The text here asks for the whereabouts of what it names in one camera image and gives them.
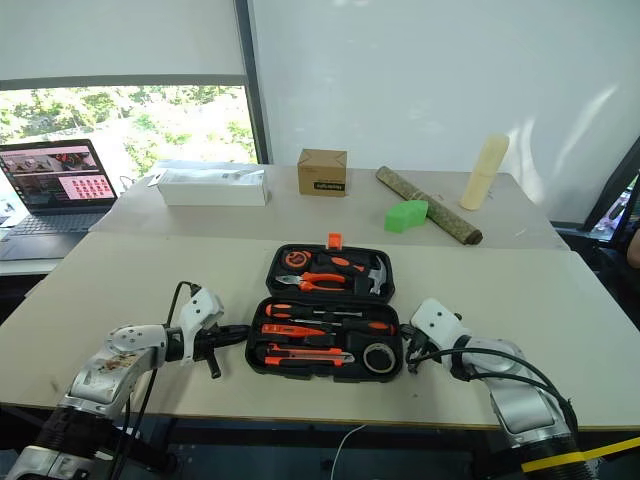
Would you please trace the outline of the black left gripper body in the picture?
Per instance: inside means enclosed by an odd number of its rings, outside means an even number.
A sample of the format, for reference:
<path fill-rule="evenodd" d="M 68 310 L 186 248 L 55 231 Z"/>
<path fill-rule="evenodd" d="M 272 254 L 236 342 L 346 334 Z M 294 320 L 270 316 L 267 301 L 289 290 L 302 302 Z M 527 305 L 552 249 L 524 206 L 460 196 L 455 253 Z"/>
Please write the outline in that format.
<path fill-rule="evenodd" d="M 215 356 L 215 350 L 224 346 L 232 345 L 236 342 L 236 327 L 213 326 L 206 330 L 201 330 L 196 334 L 194 340 L 193 360 L 209 361 Z"/>

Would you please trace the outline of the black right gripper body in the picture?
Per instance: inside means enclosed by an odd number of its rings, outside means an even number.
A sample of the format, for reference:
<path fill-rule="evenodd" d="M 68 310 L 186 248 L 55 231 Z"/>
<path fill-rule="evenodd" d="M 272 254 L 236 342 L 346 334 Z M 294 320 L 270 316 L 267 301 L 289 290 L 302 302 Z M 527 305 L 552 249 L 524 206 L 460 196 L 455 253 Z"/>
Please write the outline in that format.
<path fill-rule="evenodd" d="M 410 324 L 400 325 L 400 335 L 404 341 L 408 342 L 405 349 L 407 370 L 411 374 L 416 374 L 419 362 L 415 362 L 415 359 L 426 353 L 426 335 L 422 330 Z"/>

